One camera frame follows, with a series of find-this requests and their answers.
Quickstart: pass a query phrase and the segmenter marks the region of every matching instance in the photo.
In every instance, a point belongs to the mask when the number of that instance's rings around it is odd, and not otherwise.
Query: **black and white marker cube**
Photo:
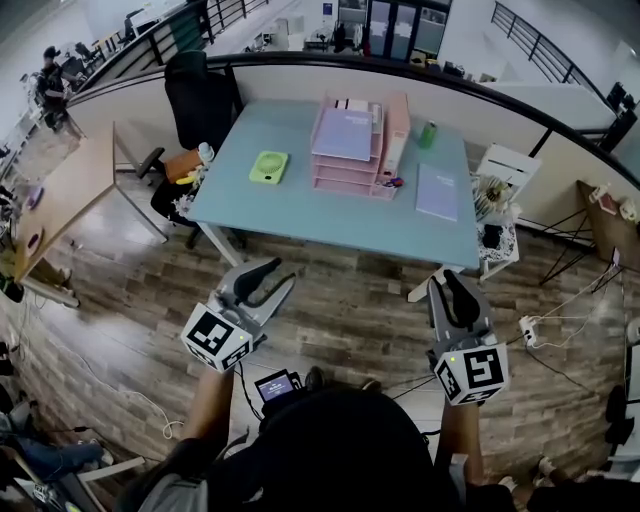
[[[189,352],[223,372],[253,352],[253,336],[204,304],[197,304],[180,335]]]
[[[451,405],[487,400],[509,384],[504,344],[445,352],[435,367]]]

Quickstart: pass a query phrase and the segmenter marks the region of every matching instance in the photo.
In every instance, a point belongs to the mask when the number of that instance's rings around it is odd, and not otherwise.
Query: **table leg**
[[[138,218],[138,220],[142,223],[142,225],[147,229],[147,231],[149,231],[149,233],[155,236],[162,243],[166,242],[168,240],[167,235],[165,235],[162,231],[160,231],[158,226],[156,226],[153,222],[151,222],[149,217],[147,217],[144,213],[142,213],[142,210],[140,210],[140,208],[136,206],[136,204],[129,198],[129,196],[127,196],[127,194],[124,193],[124,191],[120,187],[118,187],[118,185],[116,185],[116,190],[120,193],[120,195],[124,198],[124,200],[127,203],[129,203],[129,206],[131,206],[131,210],[133,211],[134,215]]]
[[[446,282],[444,278],[444,271],[451,270],[459,274],[464,270],[464,267],[457,267],[455,265],[442,265],[438,270],[436,270],[433,274],[431,274],[427,279],[422,281],[418,286],[416,286],[409,295],[407,296],[407,302],[419,302],[424,297],[427,296],[427,286],[429,285],[429,281],[432,277],[438,280],[439,283],[444,284]]]
[[[495,267],[490,269],[489,265],[487,264],[487,262],[485,262],[486,267],[485,267],[485,271],[480,276],[480,282],[486,281],[491,276],[496,275],[498,272],[500,272],[501,270],[504,270],[505,268],[507,268],[512,263],[513,263],[513,261],[511,261],[511,260],[502,261],[502,262],[498,263]]]
[[[198,222],[198,225],[231,265],[237,267],[244,262],[242,255],[233,248],[218,226],[215,224],[207,224],[206,222]]]
[[[24,285],[34,293],[46,299],[51,299],[54,302],[64,304],[65,306],[69,306],[70,308],[77,308],[80,305],[80,301],[77,298],[61,292],[53,286],[41,283],[40,281],[29,276],[23,277],[22,281],[20,281],[20,284]]]
[[[120,148],[120,151],[122,151],[122,154],[124,155],[124,157],[129,161],[129,163],[133,166],[133,169],[137,173],[138,169],[140,169],[140,163],[138,162],[138,160],[136,160],[136,157],[133,156],[133,153],[131,152],[129,147],[120,138],[120,136],[118,135],[118,130],[116,130],[115,128],[113,130],[113,136],[114,136],[116,146]]]

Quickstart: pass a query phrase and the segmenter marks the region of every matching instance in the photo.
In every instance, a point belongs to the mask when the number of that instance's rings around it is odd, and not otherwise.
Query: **small screen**
[[[268,402],[277,396],[293,391],[293,385],[287,375],[282,375],[269,382],[260,384],[258,390],[260,391],[260,395],[262,395],[262,399]]]

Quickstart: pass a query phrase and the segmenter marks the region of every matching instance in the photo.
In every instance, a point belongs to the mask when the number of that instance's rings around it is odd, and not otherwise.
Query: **power strip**
[[[520,330],[522,331],[524,339],[527,340],[527,347],[535,345],[538,338],[536,337],[536,332],[534,331],[533,326],[536,325],[536,323],[531,319],[531,317],[523,316],[518,324],[520,324]]]

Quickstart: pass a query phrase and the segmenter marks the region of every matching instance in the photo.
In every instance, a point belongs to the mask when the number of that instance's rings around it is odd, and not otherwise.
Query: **chair backrest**
[[[511,197],[514,199],[541,165],[541,160],[492,144],[482,157],[476,174],[495,176],[508,183],[513,189]]]
[[[164,72],[180,145],[196,149],[208,142],[217,153],[231,130],[233,84],[226,75],[207,71],[201,51],[174,55]]]

